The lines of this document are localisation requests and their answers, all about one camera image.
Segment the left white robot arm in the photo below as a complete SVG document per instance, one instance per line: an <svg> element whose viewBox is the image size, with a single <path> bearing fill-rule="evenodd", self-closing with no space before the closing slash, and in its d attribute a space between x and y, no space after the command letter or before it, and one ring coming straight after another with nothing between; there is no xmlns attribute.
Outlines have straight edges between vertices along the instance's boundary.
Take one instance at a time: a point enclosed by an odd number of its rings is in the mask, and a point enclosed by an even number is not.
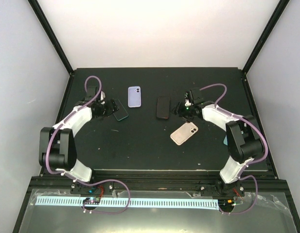
<svg viewBox="0 0 300 233"><path fill-rule="evenodd" d="M52 127L40 131L39 164L50 174L68 175L81 181L81 187L88 194L98 190L92 168L77 159L75 136L93 118L104 118L119 107L114 99L107 99L100 87L90 86L87 95L76 103L72 111Z"/></svg>

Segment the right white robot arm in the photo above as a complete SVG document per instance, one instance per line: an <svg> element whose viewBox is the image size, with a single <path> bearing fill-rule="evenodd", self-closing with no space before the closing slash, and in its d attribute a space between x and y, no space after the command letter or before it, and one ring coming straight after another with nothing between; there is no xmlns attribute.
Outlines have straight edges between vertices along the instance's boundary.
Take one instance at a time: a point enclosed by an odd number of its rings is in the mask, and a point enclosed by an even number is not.
<svg viewBox="0 0 300 233"><path fill-rule="evenodd" d="M219 195L227 196L242 180L241 175L249 165L266 159L268 145L254 116L242 116L221 108L218 103L224 95L216 101L205 101L201 91L201 88L187 91L185 100L172 109L172 113L184 119L185 123L171 133L170 138L180 146L192 137L198 131L193 124L195 117L225 131L229 157L219 172L220 179L215 183L215 190Z"/></svg>

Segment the beige phone case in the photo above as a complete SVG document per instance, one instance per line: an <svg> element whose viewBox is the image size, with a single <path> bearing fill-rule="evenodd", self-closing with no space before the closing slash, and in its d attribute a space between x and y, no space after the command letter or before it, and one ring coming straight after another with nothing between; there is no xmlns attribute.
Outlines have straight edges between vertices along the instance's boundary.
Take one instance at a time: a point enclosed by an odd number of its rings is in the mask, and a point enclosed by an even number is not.
<svg viewBox="0 0 300 233"><path fill-rule="evenodd" d="M171 133L170 138L178 145L182 145L195 133L198 132L198 127L192 122L184 123L181 127Z"/></svg>

